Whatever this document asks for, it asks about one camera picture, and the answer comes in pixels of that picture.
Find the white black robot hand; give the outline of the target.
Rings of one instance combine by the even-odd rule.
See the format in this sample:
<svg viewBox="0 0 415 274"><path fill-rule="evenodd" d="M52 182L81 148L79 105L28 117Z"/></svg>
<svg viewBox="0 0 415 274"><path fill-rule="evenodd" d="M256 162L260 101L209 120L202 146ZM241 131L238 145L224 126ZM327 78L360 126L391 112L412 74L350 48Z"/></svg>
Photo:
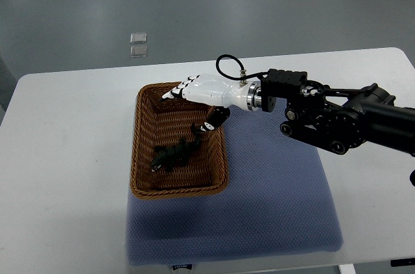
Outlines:
<svg viewBox="0 0 415 274"><path fill-rule="evenodd" d="M161 96L163 102L168 99L184 99L213 107L200 127L199 132L216 130L230 116L230 106L245 111L255 111L262 107L261 88L258 81L240 83L212 74L190 76L176 87Z"/></svg>

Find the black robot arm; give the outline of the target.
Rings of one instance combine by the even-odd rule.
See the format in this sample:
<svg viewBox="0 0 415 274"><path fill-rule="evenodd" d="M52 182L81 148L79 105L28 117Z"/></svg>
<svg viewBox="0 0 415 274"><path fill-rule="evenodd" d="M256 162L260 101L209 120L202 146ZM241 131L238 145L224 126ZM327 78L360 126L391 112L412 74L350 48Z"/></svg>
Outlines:
<svg viewBox="0 0 415 274"><path fill-rule="evenodd" d="M414 109L397 107L395 96L376 83L361 89L333 89L308 79L305 71L269 69L254 74L260 86L251 104L265 112L286 101L287 137L344 155L365 142L414 155Z"/></svg>

